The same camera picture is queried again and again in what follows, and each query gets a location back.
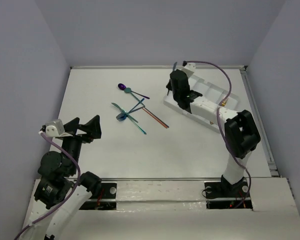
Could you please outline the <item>dark teal chopstick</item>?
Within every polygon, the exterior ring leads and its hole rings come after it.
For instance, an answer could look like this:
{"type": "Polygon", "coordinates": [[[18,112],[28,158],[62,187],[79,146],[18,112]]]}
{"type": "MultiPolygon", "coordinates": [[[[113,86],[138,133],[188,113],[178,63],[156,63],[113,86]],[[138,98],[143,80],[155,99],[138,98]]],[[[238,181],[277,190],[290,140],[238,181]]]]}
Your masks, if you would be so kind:
{"type": "Polygon", "coordinates": [[[177,62],[177,61],[176,61],[176,62],[173,64],[173,67],[172,67],[172,71],[173,71],[173,72],[176,70],[176,68],[177,68],[177,64],[178,64],[178,62],[177,62]]]}

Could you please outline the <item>blue metal fork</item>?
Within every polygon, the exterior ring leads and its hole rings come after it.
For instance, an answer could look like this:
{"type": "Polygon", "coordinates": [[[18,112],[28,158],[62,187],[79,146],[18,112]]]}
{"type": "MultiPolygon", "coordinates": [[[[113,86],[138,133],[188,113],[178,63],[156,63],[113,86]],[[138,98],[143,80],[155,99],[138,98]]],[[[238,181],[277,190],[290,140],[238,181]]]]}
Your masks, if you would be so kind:
{"type": "Polygon", "coordinates": [[[145,98],[142,98],[139,103],[137,103],[130,111],[126,111],[128,114],[132,114],[138,110],[141,110],[144,107],[143,101],[145,100],[145,98]]]}

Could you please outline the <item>teal plastic knife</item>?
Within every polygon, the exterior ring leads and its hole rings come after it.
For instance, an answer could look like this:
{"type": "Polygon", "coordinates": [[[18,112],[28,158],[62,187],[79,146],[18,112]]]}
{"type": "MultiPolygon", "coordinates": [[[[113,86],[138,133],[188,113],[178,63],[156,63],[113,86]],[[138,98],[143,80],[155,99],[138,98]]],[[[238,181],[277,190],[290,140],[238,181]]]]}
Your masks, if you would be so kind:
{"type": "Polygon", "coordinates": [[[134,121],[135,123],[138,123],[138,121],[135,118],[133,118],[130,114],[128,114],[125,110],[123,110],[118,104],[116,104],[114,102],[112,102],[111,104],[120,110],[120,113],[116,116],[116,119],[119,122],[122,122],[126,118],[128,118],[128,119],[134,121]]]}

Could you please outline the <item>iridescent metal fork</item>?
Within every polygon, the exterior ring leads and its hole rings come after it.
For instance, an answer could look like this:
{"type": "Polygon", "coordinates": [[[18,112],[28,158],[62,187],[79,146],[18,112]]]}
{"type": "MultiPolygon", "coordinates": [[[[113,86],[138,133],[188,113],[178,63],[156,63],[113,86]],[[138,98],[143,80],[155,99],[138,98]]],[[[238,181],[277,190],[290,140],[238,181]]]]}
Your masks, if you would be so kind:
{"type": "Polygon", "coordinates": [[[137,121],[132,117],[130,116],[129,113],[127,113],[125,110],[124,110],[124,114],[126,115],[126,117],[132,121],[132,123],[144,134],[146,135],[147,133],[138,125],[137,121]]]}

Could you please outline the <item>teal plastic spoon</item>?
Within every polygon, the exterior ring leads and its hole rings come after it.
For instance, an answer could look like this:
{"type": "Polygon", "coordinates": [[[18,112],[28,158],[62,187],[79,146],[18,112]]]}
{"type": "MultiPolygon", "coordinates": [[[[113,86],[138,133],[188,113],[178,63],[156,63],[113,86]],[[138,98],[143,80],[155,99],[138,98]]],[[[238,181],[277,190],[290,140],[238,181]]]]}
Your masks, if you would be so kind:
{"type": "Polygon", "coordinates": [[[131,88],[126,87],[123,91],[124,91],[125,93],[127,93],[127,94],[132,95],[137,101],[140,101],[140,99],[139,99],[137,96],[135,96],[135,95],[133,94],[131,88]]]}

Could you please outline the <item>gold metal fork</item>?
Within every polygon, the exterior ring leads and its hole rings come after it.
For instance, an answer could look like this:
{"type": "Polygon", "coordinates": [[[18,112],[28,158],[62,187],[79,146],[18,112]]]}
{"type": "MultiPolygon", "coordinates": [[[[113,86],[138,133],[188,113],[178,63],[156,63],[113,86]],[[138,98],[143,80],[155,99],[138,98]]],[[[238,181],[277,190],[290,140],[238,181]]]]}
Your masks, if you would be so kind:
{"type": "Polygon", "coordinates": [[[225,100],[223,100],[222,102],[221,102],[221,106],[222,107],[224,107],[226,104],[227,104],[227,101],[228,101],[228,98],[226,98],[225,100]]]}

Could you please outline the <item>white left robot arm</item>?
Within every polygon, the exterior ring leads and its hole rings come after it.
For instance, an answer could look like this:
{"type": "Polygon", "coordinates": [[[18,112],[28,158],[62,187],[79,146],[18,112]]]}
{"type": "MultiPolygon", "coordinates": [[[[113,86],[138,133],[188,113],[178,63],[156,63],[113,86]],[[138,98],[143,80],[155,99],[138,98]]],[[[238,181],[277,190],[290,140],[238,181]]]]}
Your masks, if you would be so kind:
{"type": "Polygon", "coordinates": [[[82,173],[79,157],[83,144],[102,136],[100,116],[85,124],[78,117],[63,124],[60,119],[42,126],[39,134],[57,151],[45,153],[40,161],[41,176],[34,199],[45,209],[34,211],[23,240],[57,240],[71,218],[90,197],[100,194],[102,180],[94,173],[82,173]]]}

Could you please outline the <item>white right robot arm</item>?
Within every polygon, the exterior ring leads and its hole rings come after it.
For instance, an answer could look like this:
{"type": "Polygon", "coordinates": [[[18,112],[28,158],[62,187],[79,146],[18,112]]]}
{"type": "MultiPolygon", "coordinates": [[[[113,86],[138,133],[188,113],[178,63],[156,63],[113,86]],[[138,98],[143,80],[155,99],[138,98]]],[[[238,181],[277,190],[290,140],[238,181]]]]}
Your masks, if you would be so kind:
{"type": "Polygon", "coordinates": [[[196,115],[216,124],[229,152],[226,169],[221,176],[220,190],[232,196],[239,189],[237,183],[244,177],[248,158],[261,141],[258,128],[248,110],[241,112],[208,100],[203,94],[191,90],[185,70],[174,70],[169,75],[166,88],[172,92],[177,105],[189,114],[196,115]]]}

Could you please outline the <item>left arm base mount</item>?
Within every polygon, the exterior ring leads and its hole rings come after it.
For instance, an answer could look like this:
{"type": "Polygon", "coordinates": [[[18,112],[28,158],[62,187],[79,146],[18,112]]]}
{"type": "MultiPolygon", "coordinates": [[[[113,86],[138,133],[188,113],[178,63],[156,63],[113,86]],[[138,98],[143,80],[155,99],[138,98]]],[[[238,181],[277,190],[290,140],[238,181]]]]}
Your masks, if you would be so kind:
{"type": "Polygon", "coordinates": [[[90,197],[81,207],[80,210],[112,211],[117,208],[117,183],[102,182],[99,193],[90,197]]]}

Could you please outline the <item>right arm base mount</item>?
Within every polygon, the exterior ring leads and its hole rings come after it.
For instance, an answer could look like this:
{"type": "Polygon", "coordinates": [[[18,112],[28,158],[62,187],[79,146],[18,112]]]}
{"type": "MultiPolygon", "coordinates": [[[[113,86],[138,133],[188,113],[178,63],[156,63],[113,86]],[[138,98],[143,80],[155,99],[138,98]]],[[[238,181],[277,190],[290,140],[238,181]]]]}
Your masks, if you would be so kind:
{"type": "Polygon", "coordinates": [[[204,183],[201,195],[206,200],[208,210],[253,209],[249,183],[243,178],[231,185],[226,180],[204,183]]]}

